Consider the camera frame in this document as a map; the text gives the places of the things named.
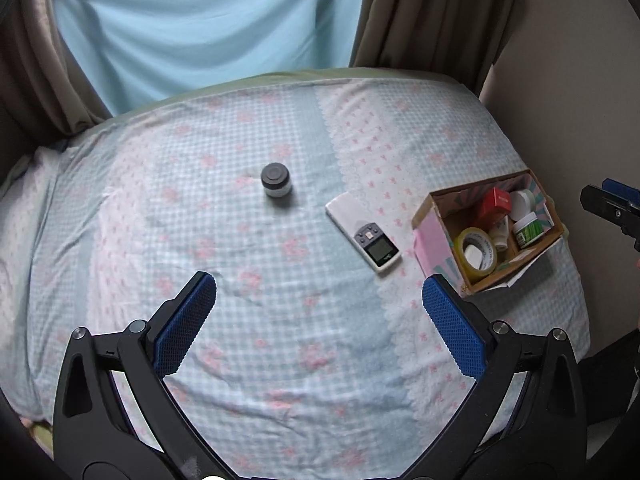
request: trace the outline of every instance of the bed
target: bed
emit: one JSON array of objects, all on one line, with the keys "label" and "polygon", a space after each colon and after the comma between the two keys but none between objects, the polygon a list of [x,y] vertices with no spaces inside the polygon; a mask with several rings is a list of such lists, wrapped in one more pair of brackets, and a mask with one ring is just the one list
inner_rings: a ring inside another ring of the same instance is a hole
[{"label": "bed", "polygon": [[[293,181],[279,201],[260,184],[274,161]],[[2,188],[2,390],[22,416],[51,421],[76,326],[122,330],[206,270],[216,306],[165,381],[212,448],[249,478],[392,478],[472,386],[422,308],[410,219],[430,190],[524,167],[453,79],[355,68],[213,86],[39,148]],[[388,276],[325,215],[345,190],[402,251]],[[472,299],[519,332],[565,329],[578,359],[588,350],[564,238],[515,286]]]}]

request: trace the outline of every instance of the red box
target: red box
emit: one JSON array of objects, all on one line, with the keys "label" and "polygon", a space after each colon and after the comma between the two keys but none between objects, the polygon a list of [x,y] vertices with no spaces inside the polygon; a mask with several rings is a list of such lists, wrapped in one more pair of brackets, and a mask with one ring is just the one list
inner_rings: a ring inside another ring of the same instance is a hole
[{"label": "red box", "polygon": [[488,231],[498,220],[510,212],[511,197],[509,197],[509,193],[493,187],[482,197],[482,202],[478,205],[476,219],[473,225],[483,231]]}]

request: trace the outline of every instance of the white jar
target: white jar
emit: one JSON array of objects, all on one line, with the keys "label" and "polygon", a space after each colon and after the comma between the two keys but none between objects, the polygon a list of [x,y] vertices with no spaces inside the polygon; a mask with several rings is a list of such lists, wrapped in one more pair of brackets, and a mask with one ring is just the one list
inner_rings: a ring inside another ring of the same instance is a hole
[{"label": "white jar", "polygon": [[505,216],[502,220],[496,222],[496,224],[491,228],[489,231],[489,238],[494,242],[495,250],[501,253],[507,250],[508,237],[509,223],[508,218]]},{"label": "white jar", "polygon": [[262,168],[260,174],[264,192],[274,198],[285,196],[291,191],[291,176],[284,164],[272,162]]},{"label": "white jar", "polygon": [[534,212],[516,222],[512,230],[521,249],[530,246],[545,233],[540,220]]},{"label": "white jar", "polygon": [[519,222],[526,215],[531,213],[536,207],[536,197],[528,189],[520,191],[511,191],[511,212],[509,216],[514,222]]}]

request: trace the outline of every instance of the pink flower pattern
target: pink flower pattern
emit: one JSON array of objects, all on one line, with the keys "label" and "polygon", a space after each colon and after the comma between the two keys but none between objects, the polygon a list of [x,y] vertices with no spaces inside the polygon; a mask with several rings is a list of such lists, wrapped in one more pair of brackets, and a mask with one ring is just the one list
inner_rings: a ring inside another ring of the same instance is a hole
[{"label": "pink flower pattern", "polygon": [[325,351],[320,343],[312,343],[300,347],[300,365],[309,372],[327,368],[334,358],[335,352]]},{"label": "pink flower pattern", "polygon": [[356,447],[350,447],[340,453],[338,466],[346,471],[353,471],[365,464],[364,451]]},{"label": "pink flower pattern", "polygon": [[235,470],[243,471],[245,474],[255,475],[260,472],[260,468],[253,462],[251,457],[246,455],[235,455],[231,458]]},{"label": "pink flower pattern", "polygon": [[275,92],[265,92],[260,97],[260,101],[265,104],[273,104],[278,101],[278,96]]},{"label": "pink flower pattern", "polygon": [[201,262],[208,260],[214,254],[216,254],[216,245],[211,238],[201,238],[193,250],[195,259]]},{"label": "pink flower pattern", "polygon": [[450,142],[453,142],[454,140],[458,140],[458,138],[460,137],[460,134],[457,134],[449,127],[444,128],[443,133],[445,137],[447,137],[447,140],[449,140]]},{"label": "pink flower pattern", "polygon": [[283,160],[289,158],[293,153],[293,148],[290,144],[276,144],[271,150],[271,158],[277,160]]},{"label": "pink flower pattern", "polygon": [[189,402],[189,396],[187,392],[178,384],[174,382],[169,383],[166,381],[166,387],[171,393],[171,396],[178,402],[178,404],[184,405]]},{"label": "pink flower pattern", "polygon": [[400,110],[401,112],[405,112],[409,109],[409,105],[405,101],[400,99],[399,101],[396,101],[396,108],[398,108],[398,110]]},{"label": "pink flower pattern", "polygon": [[286,415],[289,415],[293,405],[299,402],[295,396],[290,392],[284,392],[283,390],[271,390],[267,393],[267,404],[272,410],[284,411]]},{"label": "pink flower pattern", "polygon": [[175,128],[175,135],[177,137],[184,137],[186,134],[190,133],[191,127],[188,124],[180,124]]},{"label": "pink flower pattern", "polygon": [[478,146],[476,148],[476,154],[478,155],[478,158],[485,159],[489,156],[489,150],[486,146]]},{"label": "pink flower pattern", "polygon": [[253,123],[255,121],[255,114],[250,110],[241,110],[237,116],[239,123]]},{"label": "pink flower pattern", "polygon": [[250,176],[240,175],[236,178],[236,189],[244,189],[250,186],[252,182],[253,179]]},{"label": "pink flower pattern", "polygon": [[200,352],[198,357],[212,375],[220,376],[224,371],[223,360],[225,353],[215,344],[208,344],[205,349]]},{"label": "pink flower pattern", "polygon": [[319,294],[313,294],[311,296],[307,296],[305,298],[305,301],[303,301],[305,310],[308,314],[311,314],[311,312],[313,311],[313,309],[316,307],[316,305],[318,305],[318,301],[320,299],[320,295]]},{"label": "pink flower pattern", "polygon": [[179,198],[180,196],[178,195],[177,190],[173,187],[165,187],[162,190],[162,199],[169,204],[178,202]]},{"label": "pink flower pattern", "polygon": [[304,259],[309,252],[305,243],[306,236],[288,238],[282,243],[282,255],[290,262],[298,262]]},{"label": "pink flower pattern", "polygon": [[215,168],[216,164],[218,163],[218,160],[213,155],[203,155],[200,158],[200,163],[205,168]]},{"label": "pink flower pattern", "polygon": [[260,293],[260,286],[262,285],[261,274],[254,270],[244,270],[240,273],[239,279],[243,296]]},{"label": "pink flower pattern", "polygon": [[207,104],[207,108],[209,110],[216,110],[217,108],[220,108],[222,106],[222,99],[220,99],[219,97],[212,97],[209,101],[209,103]]},{"label": "pink flower pattern", "polygon": [[163,276],[156,280],[156,289],[166,300],[170,300],[174,297],[174,283],[167,276]]},{"label": "pink flower pattern", "polygon": [[431,153],[429,160],[436,168],[442,168],[446,162],[442,153]]}]

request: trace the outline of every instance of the tape roll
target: tape roll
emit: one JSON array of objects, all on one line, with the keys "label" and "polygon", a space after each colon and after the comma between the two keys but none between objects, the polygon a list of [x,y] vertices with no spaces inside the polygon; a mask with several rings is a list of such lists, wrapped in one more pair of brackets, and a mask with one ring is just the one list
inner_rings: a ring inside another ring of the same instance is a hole
[{"label": "tape roll", "polygon": [[[479,268],[473,266],[465,256],[465,250],[474,246],[482,253]],[[494,272],[498,263],[498,255],[489,235],[477,227],[469,227],[462,231],[454,243],[454,248],[471,283],[479,282]]]}]

